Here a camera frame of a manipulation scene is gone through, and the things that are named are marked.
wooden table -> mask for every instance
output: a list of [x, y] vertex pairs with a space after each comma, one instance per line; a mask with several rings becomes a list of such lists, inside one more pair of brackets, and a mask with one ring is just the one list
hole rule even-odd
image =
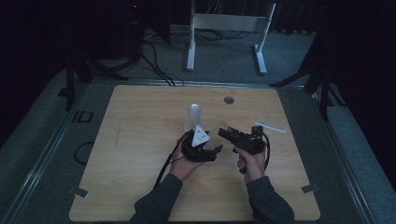
[[[228, 105], [224, 97], [231, 96]], [[149, 193], [163, 163], [184, 133], [187, 106], [203, 109], [202, 125], [212, 130], [223, 120], [250, 133], [255, 119], [286, 129], [264, 131], [271, 142], [266, 171], [276, 191], [294, 210], [297, 220], [320, 217], [303, 163], [275, 90], [211, 87], [118, 86], [103, 119], [79, 187], [88, 197], [76, 196], [70, 210], [74, 221], [124, 221], [134, 203]], [[217, 159], [207, 162], [185, 181], [169, 220], [251, 220], [251, 209], [237, 154], [226, 140]]]

gray sleeve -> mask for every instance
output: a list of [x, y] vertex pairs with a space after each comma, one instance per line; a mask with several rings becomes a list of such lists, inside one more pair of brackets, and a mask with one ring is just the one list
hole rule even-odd
[[136, 213], [130, 223], [166, 223], [183, 183], [174, 175], [167, 175], [158, 188], [134, 204]]
[[293, 223], [294, 212], [271, 185], [268, 176], [247, 184], [254, 223]]

white object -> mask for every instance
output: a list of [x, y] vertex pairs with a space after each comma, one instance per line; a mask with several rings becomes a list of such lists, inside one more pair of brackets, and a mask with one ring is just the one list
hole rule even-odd
[[210, 136], [206, 134], [204, 129], [201, 128], [201, 125], [197, 125], [195, 127], [195, 133], [194, 137], [192, 138], [192, 146], [196, 147], [198, 145], [201, 145], [202, 143], [205, 143], [210, 140]]
[[274, 131], [277, 131], [277, 132], [280, 132], [280, 133], [285, 133], [285, 132], [286, 132], [285, 129], [279, 129], [279, 128], [277, 128], [277, 127], [274, 127], [274, 126], [272, 126], [272, 125], [269, 125], [269, 124], [265, 123], [265, 122], [262, 121], [262, 120], [256, 120], [254, 123], [255, 123], [255, 124], [258, 124], [258, 125], [260, 125], [260, 126], [262, 126], [262, 127], [264, 127], [264, 128], [271, 129], [271, 130], [274, 130]]
[[201, 124], [202, 108], [198, 104], [192, 104], [187, 107], [187, 117], [184, 122], [184, 131], [195, 130], [197, 125]]

metal stand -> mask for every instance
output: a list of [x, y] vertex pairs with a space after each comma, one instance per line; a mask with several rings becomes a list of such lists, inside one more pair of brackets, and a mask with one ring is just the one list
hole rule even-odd
[[202, 14], [195, 13], [195, 1], [191, 0], [191, 39], [189, 46], [189, 55], [187, 58], [187, 70], [192, 71], [194, 69], [195, 29], [234, 30], [262, 33], [260, 42], [258, 45], [255, 45], [254, 49], [260, 73], [262, 75], [266, 75], [267, 69], [265, 67], [264, 57], [262, 56], [262, 47], [264, 46], [265, 38], [268, 34], [268, 29], [271, 24], [271, 19], [274, 14], [275, 7], [276, 4], [269, 4], [269, 9], [266, 17]]

white marker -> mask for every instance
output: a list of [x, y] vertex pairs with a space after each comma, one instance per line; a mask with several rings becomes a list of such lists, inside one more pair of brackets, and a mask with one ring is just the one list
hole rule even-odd
[[272, 129], [272, 130], [277, 131], [277, 132], [280, 132], [280, 133], [285, 133], [285, 132], [286, 132], [286, 129], [283, 129], [283, 130], [282, 130], [282, 129], [278, 129], [278, 128], [272, 126], [272, 125], [269, 125], [269, 124], [267, 124], [267, 123], [264, 123], [264, 121], [262, 121], [262, 120], [256, 120], [254, 123], [255, 123], [255, 124], [258, 124], [258, 125], [260, 125], [260, 126], [262, 126], [262, 127], [264, 127], [264, 128]]

